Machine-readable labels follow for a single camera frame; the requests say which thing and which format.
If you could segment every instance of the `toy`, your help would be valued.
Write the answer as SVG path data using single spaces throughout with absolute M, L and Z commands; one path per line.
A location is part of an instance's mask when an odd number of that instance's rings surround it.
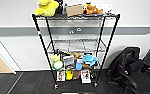
M 54 61 L 60 61 L 60 54 L 59 55 L 57 55 L 57 54 L 52 55 L 51 59 L 54 60 Z
M 83 62 L 87 63 L 87 64 L 90 64 L 90 66 L 94 65 L 95 64 L 95 61 L 98 60 L 97 57 L 93 57 L 92 55 L 84 55 L 83 56 L 84 59 L 82 59 Z
M 81 57 L 81 54 L 80 54 L 80 53 L 77 53 L 77 54 L 75 54 L 75 53 L 70 53 L 70 55 L 74 55 L 74 61 L 77 61 L 77 59 L 78 59 L 79 57 Z
M 99 10 L 96 6 L 92 6 L 91 3 L 87 3 L 83 6 L 83 13 L 84 14 L 101 14 L 103 9 Z
M 35 10 L 35 15 L 51 17 L 55 14 L 59 3 L 54 0 L 39 0 L 39 8 Z
M 71 80 L 73 78 L 72 71 L 70 69 L 66 70 L 66 79 Z

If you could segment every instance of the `cardboard box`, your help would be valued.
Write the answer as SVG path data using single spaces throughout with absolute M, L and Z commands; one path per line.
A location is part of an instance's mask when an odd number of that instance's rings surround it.
M 66 7 L 67 16 L 73 16 L 83 13 L 83 6 L 82 4 L 77 4 L 73 6 L 67 6 Z

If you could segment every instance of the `plush toy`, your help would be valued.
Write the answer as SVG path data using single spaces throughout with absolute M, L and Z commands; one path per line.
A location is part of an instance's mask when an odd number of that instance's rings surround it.
M 97 61 L 98 58 L 97 57 L 93 57 L 92 55 L 84 55 L 82 61 L 86 62 L 86 63 L 90 63 L 90 66 L 95 64 L 95 61 Z
M 86 4 L 83 6 L 84 14 L 101 14 L 103 9 L 99 10 L 96 6 L 92 6 L 92 4 Z
M 55 14 L 55 11 L 59 3 L 54 0 L 39 0 L 39 8 L 35 10 L 35 15 L 42 15 L 51 17 Z
M 52 55 L 51 59 L 54 60 L 54 61 L 60 61 L 60 54 L 59 55 L 57 55 L 57 54 Z
M 75 54 L 75 53 L 70 53 L 70 55 L 74 55 L 74 61 L 77 61 L 77 59 L 78 59 L 79 57 L 81 57 L 81 54 L 80 54 L 80 53 L 77 53 L 77 54 Z

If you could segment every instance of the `green item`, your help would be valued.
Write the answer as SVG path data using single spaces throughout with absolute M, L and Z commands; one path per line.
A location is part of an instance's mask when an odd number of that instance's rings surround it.
M 54 61 L 52 64 L 52 68 L 57 71 L 63 68 L 63 66 L 64 66 L 64 63 L 62 61 Z

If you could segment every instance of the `gray floor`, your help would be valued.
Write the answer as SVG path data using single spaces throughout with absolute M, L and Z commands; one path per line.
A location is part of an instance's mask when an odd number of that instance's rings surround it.
M 0 94 L 7 94 L 21 72 L 14 74 L 0 74 Z M 75 93 L 81 94 L 122 94 L 122 88 L 116 85 L 108 85 L 106 70 L 103 70 L 98 86 L 92 84 L 81 84 L 80 81 L 66 81 L 59 83 L 59 88 L 54 89 L 54 80 L 50 71 L 23 72 L 22 77 L 9 94 L 61 94 Z

